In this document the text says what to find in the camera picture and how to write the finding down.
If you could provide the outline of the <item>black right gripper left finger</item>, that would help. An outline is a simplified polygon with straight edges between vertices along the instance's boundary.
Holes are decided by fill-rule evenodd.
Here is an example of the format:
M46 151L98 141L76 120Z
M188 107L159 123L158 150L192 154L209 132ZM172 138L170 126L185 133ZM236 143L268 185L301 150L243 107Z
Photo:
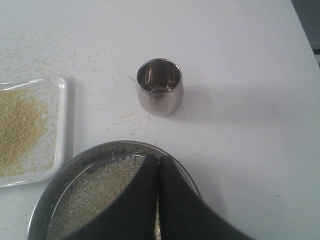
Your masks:
M149 154L125 190L66 240L154 240L158 160Z

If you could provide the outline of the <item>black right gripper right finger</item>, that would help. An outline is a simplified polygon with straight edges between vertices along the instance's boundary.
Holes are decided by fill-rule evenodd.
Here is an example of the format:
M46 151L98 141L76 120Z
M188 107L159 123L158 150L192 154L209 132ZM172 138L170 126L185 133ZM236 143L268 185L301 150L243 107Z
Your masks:
M190 188L172 158L159 161L159 225L163 240L250 240Z

